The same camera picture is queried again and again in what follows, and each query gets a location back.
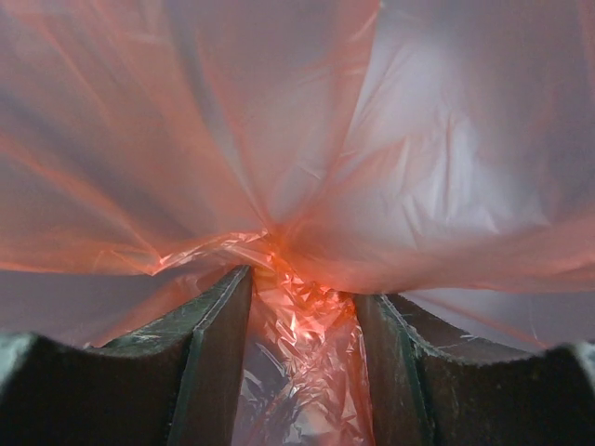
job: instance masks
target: orange plastic sheet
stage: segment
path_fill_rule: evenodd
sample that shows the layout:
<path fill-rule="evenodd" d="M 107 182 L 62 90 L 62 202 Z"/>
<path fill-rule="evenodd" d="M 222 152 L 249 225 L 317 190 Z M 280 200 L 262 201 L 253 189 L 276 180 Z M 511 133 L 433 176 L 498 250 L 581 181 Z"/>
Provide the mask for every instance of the orange plastic sheet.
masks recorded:
<path fill-rule="evenodd" d="M 595 289 L 590 0 L 0 0 L 0 130 L 1 269 L 264 268 L 254 444 L 369 439 L 333 289 Z"/>

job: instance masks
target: plastic bag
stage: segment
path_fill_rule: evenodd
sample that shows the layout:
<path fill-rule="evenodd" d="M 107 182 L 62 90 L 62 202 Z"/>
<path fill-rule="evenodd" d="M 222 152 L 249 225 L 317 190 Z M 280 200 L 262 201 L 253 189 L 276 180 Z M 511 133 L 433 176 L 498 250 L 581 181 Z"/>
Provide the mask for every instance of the plastic bag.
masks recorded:
<path fill-rule="evenodd" d="M 0 0 L 0 268 L 591 290 L 594 41 L 589 0 Z"/>

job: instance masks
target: crumpled plastic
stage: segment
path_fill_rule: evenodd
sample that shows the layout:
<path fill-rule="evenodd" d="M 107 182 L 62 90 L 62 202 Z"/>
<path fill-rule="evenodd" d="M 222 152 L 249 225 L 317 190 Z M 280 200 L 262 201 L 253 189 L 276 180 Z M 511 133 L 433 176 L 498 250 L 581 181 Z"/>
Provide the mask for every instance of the crumpled plastic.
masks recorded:
<path fill-rule="evenodd" d="M 255 294 L 252 347 L 288 380 L 309 364 L 281 348 L 310 354 L 302 325 L 257 311 L 294 311 L 305 333 L 321 324 L 313 346 L 328 342 L 333 317 L 309 316 L 301 283 L 337 321 L 349 299 L 330 290 L 595 288 L 589 0 L 0 0 L 0 60 L 0 269 L 266 265 L 276 279 L 257 290 L 276 281 L 277 297 Z M 326 358 L 347 364 L 338 342 Z M 348 369 L 332 382 L 364 386 Z M 358 431 L 341 444 L 367 438 L 353 404 L 362 418 L 335 419 Z M 287 444 L 291 426 L 333 438 L 326 415 L 287 416 Z"/>

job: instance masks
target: orange plastic bag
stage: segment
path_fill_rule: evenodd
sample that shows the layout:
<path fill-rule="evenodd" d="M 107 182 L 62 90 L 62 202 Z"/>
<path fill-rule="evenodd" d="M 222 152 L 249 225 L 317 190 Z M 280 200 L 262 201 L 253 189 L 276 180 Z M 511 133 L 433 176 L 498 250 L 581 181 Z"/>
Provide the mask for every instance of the orange plastic bag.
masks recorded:
<path fill-rule="evenodd" d="M 342 321 L 359 401 L 301 433 L 364 444 L 328 290 L 595 288 L 594 42 L 589 0 L 0 0 L 0 268 L 290 271 L 336 317 L 254 311 Z"/>

